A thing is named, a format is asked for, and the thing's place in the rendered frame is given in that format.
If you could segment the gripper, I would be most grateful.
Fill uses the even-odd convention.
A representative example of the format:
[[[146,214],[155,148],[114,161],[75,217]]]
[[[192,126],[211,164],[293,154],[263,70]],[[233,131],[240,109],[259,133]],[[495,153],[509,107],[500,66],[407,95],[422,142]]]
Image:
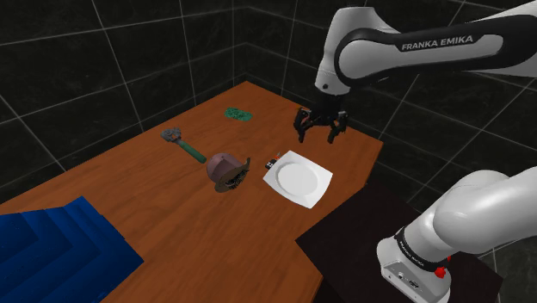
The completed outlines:
[[[340,133],[344,133],[348,123],[348,113],[340,111],[341,97],[325,93],[319,95],[311,110],[299,108],[293,122],[300,143],[304,142],[306,131],[314,126],[330,126],[328,143],[332,144]]]

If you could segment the white square plate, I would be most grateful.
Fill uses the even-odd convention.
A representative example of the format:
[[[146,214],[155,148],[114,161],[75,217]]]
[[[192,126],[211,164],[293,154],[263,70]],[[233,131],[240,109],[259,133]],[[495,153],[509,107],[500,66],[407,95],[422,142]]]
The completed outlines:
[[[313,208],[330,186],[333,173],[294,151],[288,151],[267,170],[263,181],[293,203]]]

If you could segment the green sponge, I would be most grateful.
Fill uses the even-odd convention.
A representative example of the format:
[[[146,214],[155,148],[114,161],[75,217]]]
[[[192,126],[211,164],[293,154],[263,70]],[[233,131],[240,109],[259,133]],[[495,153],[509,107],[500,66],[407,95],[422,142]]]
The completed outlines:
[[[238,108],[227,108],[225,110],[225,117],[236,121],[250,121],[252,113]]]

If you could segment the dark robot stand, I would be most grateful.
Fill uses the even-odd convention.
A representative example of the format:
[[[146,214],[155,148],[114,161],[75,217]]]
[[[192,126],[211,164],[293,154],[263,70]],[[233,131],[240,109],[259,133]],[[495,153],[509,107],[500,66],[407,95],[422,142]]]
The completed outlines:
[[[312,303],[413,303],[380,273],[378,242],[419,212],[380,183],[368,182],[296,239],[323,276]],[[451,258],[448,303],[495,303],[503,278],[475,256]]]

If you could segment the blue stepped block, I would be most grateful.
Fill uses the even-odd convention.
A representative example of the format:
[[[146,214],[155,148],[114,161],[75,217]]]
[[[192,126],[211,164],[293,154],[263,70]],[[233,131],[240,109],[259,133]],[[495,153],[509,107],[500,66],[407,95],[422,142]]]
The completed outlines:
[[[0,215],[0,303],[100,303],[143,262],[82,196]]]

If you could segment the green handled can opener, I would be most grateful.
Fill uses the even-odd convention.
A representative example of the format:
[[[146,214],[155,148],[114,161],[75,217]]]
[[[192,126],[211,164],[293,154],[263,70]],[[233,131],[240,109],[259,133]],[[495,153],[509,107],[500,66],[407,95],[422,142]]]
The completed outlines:
[[[172,127],[164,129],[160,136],[167,142],[171,142],[179,145],[186,153],[193,157],[196,161],[201,164],[204,164],[207,161],[207,158],[195,150],[194,147],[189,145],[187,142],[182,140],[182,131],[178,127]]]

